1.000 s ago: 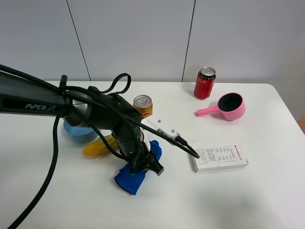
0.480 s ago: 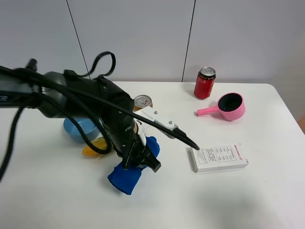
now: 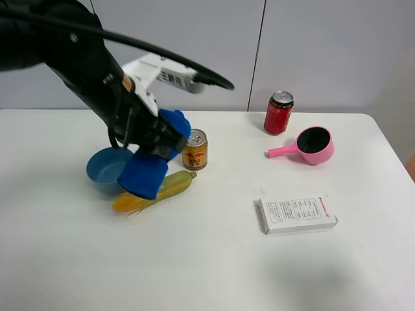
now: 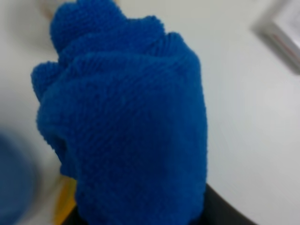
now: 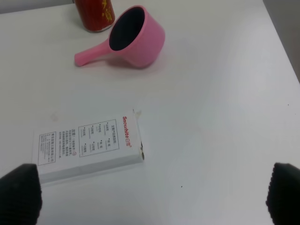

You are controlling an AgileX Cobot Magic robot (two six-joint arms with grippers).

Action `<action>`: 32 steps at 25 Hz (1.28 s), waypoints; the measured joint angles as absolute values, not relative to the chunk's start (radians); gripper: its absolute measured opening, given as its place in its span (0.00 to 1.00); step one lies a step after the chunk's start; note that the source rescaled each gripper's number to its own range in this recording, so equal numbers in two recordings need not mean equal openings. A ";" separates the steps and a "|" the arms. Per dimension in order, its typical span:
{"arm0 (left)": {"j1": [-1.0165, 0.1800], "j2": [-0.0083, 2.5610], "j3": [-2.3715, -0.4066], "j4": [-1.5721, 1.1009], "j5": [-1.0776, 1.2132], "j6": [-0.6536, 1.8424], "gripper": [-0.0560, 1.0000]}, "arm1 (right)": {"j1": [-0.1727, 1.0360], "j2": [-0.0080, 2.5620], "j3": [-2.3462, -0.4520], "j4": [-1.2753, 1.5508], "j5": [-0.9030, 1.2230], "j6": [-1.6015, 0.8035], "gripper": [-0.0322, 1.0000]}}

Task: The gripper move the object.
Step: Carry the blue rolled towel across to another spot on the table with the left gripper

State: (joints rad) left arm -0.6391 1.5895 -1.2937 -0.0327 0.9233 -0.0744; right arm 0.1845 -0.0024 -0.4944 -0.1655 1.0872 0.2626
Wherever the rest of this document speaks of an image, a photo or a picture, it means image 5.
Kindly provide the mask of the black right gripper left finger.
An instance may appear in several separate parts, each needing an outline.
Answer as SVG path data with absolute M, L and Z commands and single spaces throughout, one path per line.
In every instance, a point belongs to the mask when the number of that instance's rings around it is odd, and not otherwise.
M 42 208 L 36 164 L 22 164 L 0 179 L 0 223 L 35 225 Z

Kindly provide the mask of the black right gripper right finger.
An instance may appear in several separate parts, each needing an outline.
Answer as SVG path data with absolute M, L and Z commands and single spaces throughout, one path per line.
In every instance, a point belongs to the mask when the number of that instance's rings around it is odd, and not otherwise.
M 266 200 L 275 225 L 300 223 L 300 170 L 284 163 L 275 163 Z

